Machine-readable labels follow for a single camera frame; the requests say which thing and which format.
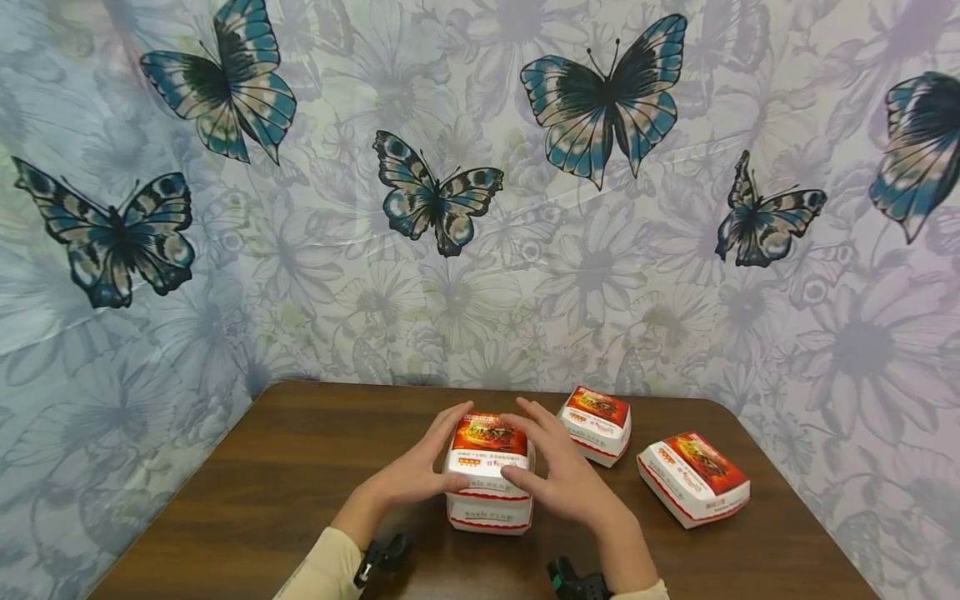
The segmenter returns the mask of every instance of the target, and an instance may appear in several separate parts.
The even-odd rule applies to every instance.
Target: brown tabletop
[[[525,394],[559,410],[561,394]],[[288,381],[258,399],[90,596],[92,600],[269,600],[350,491],[403,453],[433,416],[471,399],[515,409],[513,392]],[[633,406],[626,458],[597,467],[634,510],[673,600],[876,598],[736,418],[700,399],[621,397]],[[737,515],[684,530],[646,487],[634,457],[697,430],[751,479]],[[454,531],[444,500],[394,511],[379,537],[410,535],[415,551],[364,600],[529,600],[554,597],[546,564],[566,554],[597,570],[582,528],[536,510],[521,538]]]

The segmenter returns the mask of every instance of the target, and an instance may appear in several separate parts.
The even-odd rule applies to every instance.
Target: blue butterfly
[[[744,150],[727,197],[732,211],[717,230],[716,253],[727,260],[727,252],[738,246],[737,266],[767,267],[790,252],[791,235],[804,237],[827,203],[827,194],[819,189],[788,190],[764,199],[749,168],[750,153]]]
[[[503,189],[503,171],[485,167],[455,174],[440,183],[426,163],[402,139],[377,132],[373,142],[380,158],[380,181],[394,188],[383,201],[390,229],[412,240],[432,225],[437,251],[459,256],[473,239],[470,217],[482,217],[493,195]]]
[[[887,92],[890,141],[870,187],[874,206],[903,227],[906,243],[960,176],[960,82],[927,71]]]
[[[47,233],[66,246],[73,282],[94,308],[130,306],[134,270],[161,296],[193,276],[193,247],[179,234],[193,221],[182,173],[147,183],[120,211],[104,210],[24,160],[14,158],[13,165],[14,187],[34,197]]]
[[[657,21],[607,75],[555,55],[520,70],[534,116],[546,135],[546,158],[561,170],[603,189],[613,137],[636,172],[640,161],[677,122],[677,105],[665,90],[680,78],[686,19]],[[616,42],[619,49],[620,40]]]
[[[297,110],[280,65],[264,0],[229,0],[213,18],[220,64],[182,52],[150,52],[140,68],[181,119],[197,119],[211,151],[250,162],[245,132],[277,164],[277,148]]]

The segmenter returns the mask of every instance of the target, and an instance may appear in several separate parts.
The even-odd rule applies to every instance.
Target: sleeve
[[[362,561],[347,534],[327,527],[274,600],[357,600],[361,590],[353,576]]]
[[[670,596],[666,593],[666,585],[661,579],[650,589],[619,593],[611,600],[670,600]]]

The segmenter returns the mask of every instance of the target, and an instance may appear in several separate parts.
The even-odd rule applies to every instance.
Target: wall
[[[270,0],[274,55],[251,1],[2,9],[0,597],[83,595],[285,376],[710,397],[881,596],[958,595],[955,3]],[[659,62],[625,55],[673,12]],[[622,81],[661,82],[622,113],[656,147],[634,177],[613,143],[599,189],[548,161],[520,73],[590,48],[606,75],[618,37]],[[141,66],[200,40],[259,65],[232,71],[245,129],[210,71]],[[570,111],[569,155],[576,73],[534,103]],[[402,194],[385,213],[420,171],[377,130],[484,169],[442,190],[474,189],[459,255],[410,239]]]

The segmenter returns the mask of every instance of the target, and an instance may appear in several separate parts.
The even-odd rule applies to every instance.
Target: red and white burger box
[[[468,488],[446,495],[446,518],[454,529],[501,536],[519,536],[530,529],[534,500],[500,475],[508,465],[533,470],[527,436],[499,415],[465,415],[444,463],[444,471],[470,477]]]
[[[695,431],[650,444],[636,467],[685,529],[726,518],[750,500],[750,480]]]
[[[578,386],[557,415],[580,453],[612,467],[630,445],[630,404]]]

